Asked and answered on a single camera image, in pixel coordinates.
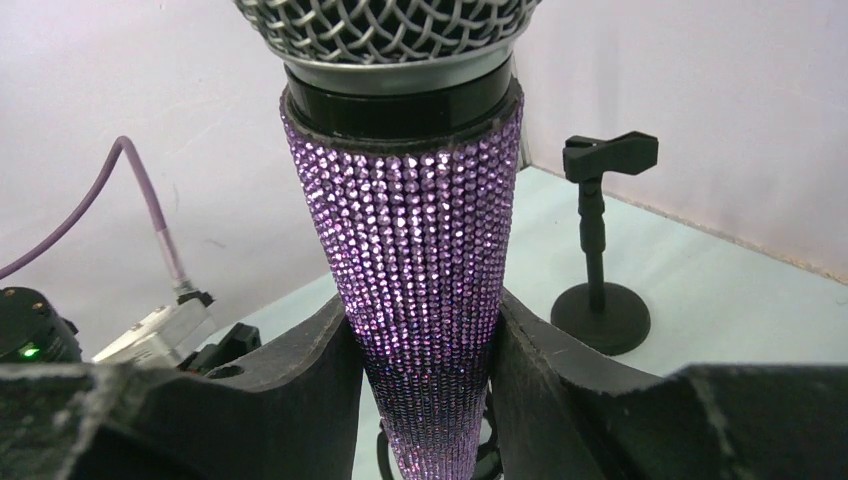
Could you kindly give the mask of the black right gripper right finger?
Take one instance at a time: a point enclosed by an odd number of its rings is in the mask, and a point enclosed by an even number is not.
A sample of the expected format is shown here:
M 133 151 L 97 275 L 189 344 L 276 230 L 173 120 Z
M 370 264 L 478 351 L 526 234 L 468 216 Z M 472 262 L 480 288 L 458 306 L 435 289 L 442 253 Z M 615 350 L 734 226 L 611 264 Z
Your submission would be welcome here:
M 655 376 L 500 307 L 492 378 L 510 479 L 843 479 L 847 370 L 701 364 Z

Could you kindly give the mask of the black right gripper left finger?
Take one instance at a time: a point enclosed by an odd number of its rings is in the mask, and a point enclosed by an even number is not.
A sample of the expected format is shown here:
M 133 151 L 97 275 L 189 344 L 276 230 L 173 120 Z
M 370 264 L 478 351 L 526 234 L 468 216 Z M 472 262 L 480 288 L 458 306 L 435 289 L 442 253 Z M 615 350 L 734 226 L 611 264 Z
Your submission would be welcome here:
M 5 479 L 348 479 L 362 362 L 338 298 L 207 375 L 6 364 Z

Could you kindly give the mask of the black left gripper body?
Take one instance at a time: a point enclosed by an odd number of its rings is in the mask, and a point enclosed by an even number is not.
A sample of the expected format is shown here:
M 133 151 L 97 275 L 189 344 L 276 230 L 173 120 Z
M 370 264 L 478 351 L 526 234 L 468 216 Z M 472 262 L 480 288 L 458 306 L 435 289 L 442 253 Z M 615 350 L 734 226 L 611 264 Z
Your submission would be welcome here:
M 234 324 L 215 344 L 192 352 L 176 367 L 177 370 L 206 375 L 214 369 L 235 361 L 262 345 L 260 330 L 241 322 Z

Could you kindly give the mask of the purple glitter microphone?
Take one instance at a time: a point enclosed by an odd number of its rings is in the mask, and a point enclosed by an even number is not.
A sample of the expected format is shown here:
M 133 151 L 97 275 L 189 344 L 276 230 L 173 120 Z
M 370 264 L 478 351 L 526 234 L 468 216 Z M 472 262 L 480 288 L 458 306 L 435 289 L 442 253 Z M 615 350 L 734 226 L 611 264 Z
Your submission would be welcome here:
M 239 1 L 404 479 L 473 476 L 533 1 Z

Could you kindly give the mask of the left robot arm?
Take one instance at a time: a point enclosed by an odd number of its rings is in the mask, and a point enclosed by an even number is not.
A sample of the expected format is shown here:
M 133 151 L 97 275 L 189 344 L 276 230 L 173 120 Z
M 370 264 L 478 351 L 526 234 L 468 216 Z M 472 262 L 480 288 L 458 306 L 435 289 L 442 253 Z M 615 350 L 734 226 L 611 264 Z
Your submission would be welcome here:
M 92 361 L 207 375 L 262 346 L 259 329 L 243 323 L 233 325 L 219 342 L 207 344 L 215 331 L 207 309 L 211 301 L 206 293 L 191 293 L 179 297 L 175 305 L 155 309 Z M 80 363 L 78 333 L 39 291 L 25 287 L 1 291 L 3 364 Z

